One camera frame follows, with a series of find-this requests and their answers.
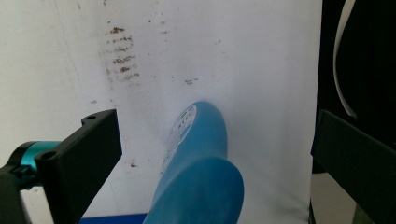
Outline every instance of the black object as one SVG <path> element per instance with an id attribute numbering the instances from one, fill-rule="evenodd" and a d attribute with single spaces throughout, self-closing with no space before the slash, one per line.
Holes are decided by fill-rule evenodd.
<path id="1" fill-rule="evenodd" d="M 312 155 L 377 224 L 396 223 L 396 152 L 322 110 Z"/>
<path id="2" fill-rule="evenodd" d="M 13 171 L 21 168 L 19 147 L 0 169 L 0 223 L 27 223 Z M 121 157 L 116 110 L 92 114 L 54 149 L 35 157 L 55 224 L 78 223 Z"/>

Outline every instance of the white backdrop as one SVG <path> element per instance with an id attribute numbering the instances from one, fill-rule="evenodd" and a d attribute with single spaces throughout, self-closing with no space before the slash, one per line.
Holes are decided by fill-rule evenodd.
<path id="1" fill-rule="evenodd" d="M 146 213 L 173 122 L 207 100 L 245 180 L 239 223 L 306 223 L 320 17 L 319 0 L 3 0 L 0 166 L 117 108 L 123 157 L 85 216 Z M 23 196 L 51 223 L 41 188 Z"/>

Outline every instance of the white strip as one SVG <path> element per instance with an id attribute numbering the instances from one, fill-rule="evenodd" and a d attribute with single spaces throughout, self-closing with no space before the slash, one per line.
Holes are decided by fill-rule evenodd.
<path id="1" fill-rule="evenodd" d="M 340 46 L 341 37 L 343 36 L 344 29 L 347 25 L 347 20 L 349 19 L 349 15 L 354 5 L 355 5 L 355 0 L 346 0 L 346 2 L 344 3 L 343 11 L 341 13 L 341 18 L 338 23 L 337 34 L 335 36 L 334 52 L 332 55 L 332 70 L 334 73 L 335 87 L 337 89 L 341 103 L 343 104 L 343 107 L 345 111 L 348 113 L 348 115 L 353 118 L 356 118 L 355 111 L 353 111 L 353 109 L 349 106 L 346 99 L 344 98 L 343 93 L 341 92 L 340 85 L 338 84 L 338 76 L 337 76 L 337 68 L 336 68 L 336 63 L 337 63 L 336 59 L 337 59 L 338 48 Z"/>

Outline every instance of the blue bottle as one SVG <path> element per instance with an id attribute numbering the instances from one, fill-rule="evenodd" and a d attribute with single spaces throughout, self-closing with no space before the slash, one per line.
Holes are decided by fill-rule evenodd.
<path id="1" fill-rule="evenodd" d="M 144 224 L 236 223 L 244 184 L 226 158 L 222 115 L 209 103 L 191 105 L 172 130 L 163 176 Z"/>

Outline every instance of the blue plastic bottle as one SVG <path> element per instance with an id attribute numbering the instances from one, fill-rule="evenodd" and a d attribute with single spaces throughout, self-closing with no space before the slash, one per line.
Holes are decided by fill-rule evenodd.
<path id="1" fill-rule="evenodd" d="M 144 224 L 236 223 L 243 179 L 227 161 L 227 133 L 220 112 L 198 102 L 177 119 L 163 176 Z"/>

